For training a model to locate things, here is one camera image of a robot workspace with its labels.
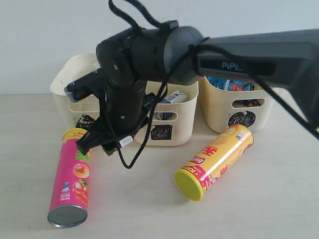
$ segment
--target lay's logo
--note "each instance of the lay's logo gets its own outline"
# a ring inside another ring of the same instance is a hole
[[[202,158],[202,157],[198,157],[198,156],[195,156],[191,162],[192,163],[195,163],[195,164],[202,164],[203,162],[205,162],[206,158]]]

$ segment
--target black label sticker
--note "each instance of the black label sticker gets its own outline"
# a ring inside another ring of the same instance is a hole
[[[250,127],[256,120],[256,115],[251,111],[237,112],[236,114],[230,117],[228,126],[231,126],[234,123],[241,124],[245,127]]]
[[[152,140],[171,140],[171,132],[173,126],[165,125],[152,125],[151,139]]]

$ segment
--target yellow plastic lid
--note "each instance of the yellow plastic lid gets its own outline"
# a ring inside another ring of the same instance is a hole
[[[204,191],[199,181],[190,172],[179,169],[174,174],[175,184],[185,196],[193,201],[199,201],[204,196]]]

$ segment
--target pink chip can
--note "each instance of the pink chip can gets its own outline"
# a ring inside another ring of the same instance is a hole
[[[83,223],[88,216],[91,152],[85,156],[75,142],[86,133],[73,128],[62,137],[60,161],[55,175],[48,221],[59,228]]]

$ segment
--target cylindrical can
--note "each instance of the cylindrical can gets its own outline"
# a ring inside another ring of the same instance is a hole
[[[189,199],[201,200],[204,193],[253,145],[253,142],[253,136],[246,127],[240,124],[231,125],[175,172],[176,186]]]
[[[59,228],[74,227],[87,218],[91,152],[85,156],[76,141],[86,133],[73,128],[62,137],[60,160],[55,175],[48,221]]]

